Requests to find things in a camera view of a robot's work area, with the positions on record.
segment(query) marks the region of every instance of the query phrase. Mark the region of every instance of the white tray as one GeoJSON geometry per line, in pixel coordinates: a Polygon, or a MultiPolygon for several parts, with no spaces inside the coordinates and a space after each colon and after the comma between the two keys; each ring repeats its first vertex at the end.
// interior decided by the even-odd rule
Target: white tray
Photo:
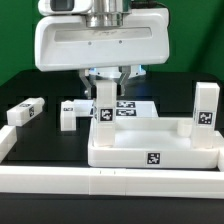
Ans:
{"type": "Polygon", "coordinates": [[[93,145],[92,120],[88,163],[93,167],[215,168],[224,148],[222,136],[214,132],[212,149],[192,148],[190,137],[177,133],[180,120],[191,118],[117,118],[113,147],[93,145]]]}

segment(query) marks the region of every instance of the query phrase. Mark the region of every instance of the black tabletop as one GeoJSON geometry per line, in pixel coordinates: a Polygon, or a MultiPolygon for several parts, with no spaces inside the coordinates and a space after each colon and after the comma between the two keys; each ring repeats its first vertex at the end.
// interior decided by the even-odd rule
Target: black tabletop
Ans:
{"type": "MultiPolygon", "coordinates": [[[[154,100],[161,117],[191,117],[197,81],[221,87],[216,129],[222,133],[222,82],[210,74],[149,73],[130,80],[119,99],[154,100]]],[[[61,102],[85,99],[84,90],[75,71],[23,71],[1,86],[0,128],[6,111],[25,99],[46,102],[43,113],[17,127],[18,141],[1,165],[88,167],[90,118],[79,118],[74,132],[61,132],[59,120],[61,102]]],[[[0,194],[2,223],[223,223],[223,209],[223,200],[212,199],[0,194]]]]}

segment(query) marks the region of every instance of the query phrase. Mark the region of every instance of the white rectangular block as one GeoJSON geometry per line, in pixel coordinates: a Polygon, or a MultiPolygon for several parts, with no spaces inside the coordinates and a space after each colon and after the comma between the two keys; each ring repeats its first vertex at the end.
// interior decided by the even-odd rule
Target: white rectangular block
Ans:
{"type": "Polygon", "coordinates": [[[61,103],[61,131],[75,131],[76,130],[76,113],[75,104],[72,101],[61,103]]]}
{"type": "Polygon", "coordinates": [[[224,172],[224,148],[219,151],[218,168],[221,172],[224,172]]]}
{"type": "Polygon", "coordinates": [[[43,98],[29,98],[7,111],[8,125],[23,126],[43,111],[43,98]]]}
{"type": "Polygon", "coordinates": [[[91,169],[90,195],[125,196],[125,169],[91,169]]]}
{"type": "Polygon", "coordinates": [[[193,148],[213,147],[219,91],[216,83],[197,83],[191,134],[193,148]]]}
{"type": "Polygon", "coordinates": [[[93,139],[96,146],[113,146],[115,142],[117,84],[110,80],[96,81],[93,139]]]}
{"type": "Polygon", "coordinates": [[[223,198],[220,172],[126,170],[127,196],[223,198]]]}
{"type": "Polygon", "coordinates": [[[93,116],[93,100],[74,100],[76,117],[93,116]]]}
{"type": "Polygon", "coordinates": [[[17,141],[16,127],[4,126],[0,130],[0,163],[17,141]]]}
{"type": "Polygon", "coordinates": [[[90,169],[0,166],[0,192],[89,194],[90,169]]]}

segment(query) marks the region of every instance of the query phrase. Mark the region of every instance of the green background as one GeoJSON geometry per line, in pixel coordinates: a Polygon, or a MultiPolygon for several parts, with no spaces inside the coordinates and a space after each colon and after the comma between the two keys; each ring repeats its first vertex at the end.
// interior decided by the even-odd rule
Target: green background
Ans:
{"type": "MultiPolygon", "coordinates": [[[[172,16],[170,58],[153,71],[207,72],[224,79],[224,1],[161,0],[172,16]]],[[[0,7],[0,85],[33,69],[38,0],[4,1],[0,7]]]]}

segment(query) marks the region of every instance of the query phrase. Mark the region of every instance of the white platform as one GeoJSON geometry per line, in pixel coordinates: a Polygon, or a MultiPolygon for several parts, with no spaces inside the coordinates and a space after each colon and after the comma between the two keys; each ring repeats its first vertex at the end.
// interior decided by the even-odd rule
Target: white platform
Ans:
{"type": "Polygon", "coordinates": [[[192,148],[190,137],[177,133],[178,121],[190,118],[117,118],[115,145],[94,147],[93,120],[88,143],[88,163],[93,167],[215,168],[221,135],[214,132],[214,147],[192,148]]]}

